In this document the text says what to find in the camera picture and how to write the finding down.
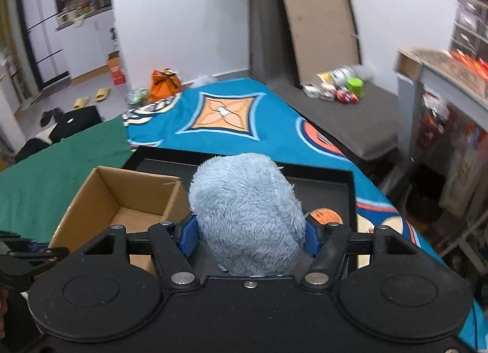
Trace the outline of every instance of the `metal screw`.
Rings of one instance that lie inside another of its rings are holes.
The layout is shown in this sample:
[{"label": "metal screw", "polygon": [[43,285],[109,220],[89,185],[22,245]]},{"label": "metal screw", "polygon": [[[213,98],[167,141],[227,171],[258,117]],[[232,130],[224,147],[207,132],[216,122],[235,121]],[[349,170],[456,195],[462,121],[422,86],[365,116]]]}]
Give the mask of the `metal screw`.
[{"label": "metal screw", "polygon": [[311,272],[305,275],[305,281],[308,284],[313,284],[314,286],[320,286],[329,281],[329,276],[325,273]]},{"label": "metal screw", "polygon": [[190,272],[178,272],[172,275],[171,281],[175,284],[190,284],[195,280],[195,275]]},{"label": "metal screw", "polygon": [[245,281],[244,282],[244,287],[246,287],[246,288],[253,289],[253,288],[256,288],[257,286],[258,286],[258,283],[256,283],[255,281]]}]

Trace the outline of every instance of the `green mat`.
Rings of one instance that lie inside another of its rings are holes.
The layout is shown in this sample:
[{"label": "green mat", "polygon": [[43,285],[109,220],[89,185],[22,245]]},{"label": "green mat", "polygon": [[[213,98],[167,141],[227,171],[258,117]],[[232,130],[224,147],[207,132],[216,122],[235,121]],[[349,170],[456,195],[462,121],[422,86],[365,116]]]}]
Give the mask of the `green mat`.
[{"label": "green mat", "polygon": [[0,173],[0,230],[49,242],[91,169],[131,155],[120,117],[62,140]]}]

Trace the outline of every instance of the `yellow slipper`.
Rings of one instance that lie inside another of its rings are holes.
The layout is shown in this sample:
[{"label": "yellow slipper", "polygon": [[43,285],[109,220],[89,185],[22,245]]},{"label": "yellow slipper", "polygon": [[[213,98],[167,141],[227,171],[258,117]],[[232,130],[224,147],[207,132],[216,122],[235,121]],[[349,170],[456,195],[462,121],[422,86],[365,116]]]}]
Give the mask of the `yellow slipper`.
[{"label": "yellow slipper", "polygon": [[83,108],[84,106],[86,106],[88,104],[89,101],[90,101],[90,97],[79,98],[75,101],[73,109]]},{"label": "yellow slipper", "polygon": [[110,88],[102,87],[101,89],[98,89],[97,95],[95,96],[95,101],[99,103],[100,101],[105,100],[109,94],[110,94]]}]

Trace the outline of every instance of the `light blue fur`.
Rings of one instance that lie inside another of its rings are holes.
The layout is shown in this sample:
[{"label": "light blue fur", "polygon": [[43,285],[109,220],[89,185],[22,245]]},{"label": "light blue fur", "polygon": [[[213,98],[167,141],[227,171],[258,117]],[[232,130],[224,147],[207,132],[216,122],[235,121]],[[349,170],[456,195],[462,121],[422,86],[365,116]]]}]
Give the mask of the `light blue fur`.
[{"label": "light blue fur", "polygon": [[189,201],[200,237],[235,275],[286,274],[305,240],[293,186],[267,156],[244,153],[203,163]]}]

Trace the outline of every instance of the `orange bag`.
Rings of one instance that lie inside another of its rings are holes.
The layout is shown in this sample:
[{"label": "orange bag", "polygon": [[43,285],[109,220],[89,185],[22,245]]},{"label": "orange bag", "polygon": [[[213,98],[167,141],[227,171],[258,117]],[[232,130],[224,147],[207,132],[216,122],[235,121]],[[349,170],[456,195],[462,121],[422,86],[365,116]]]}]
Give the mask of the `orange bag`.
[{"label": "orange bag", "polygon": [[181,82],[175,72],[171,70],[156,71],[152,75],[152,85],[149,91],[151,103],[171,97],[181,91]]}]

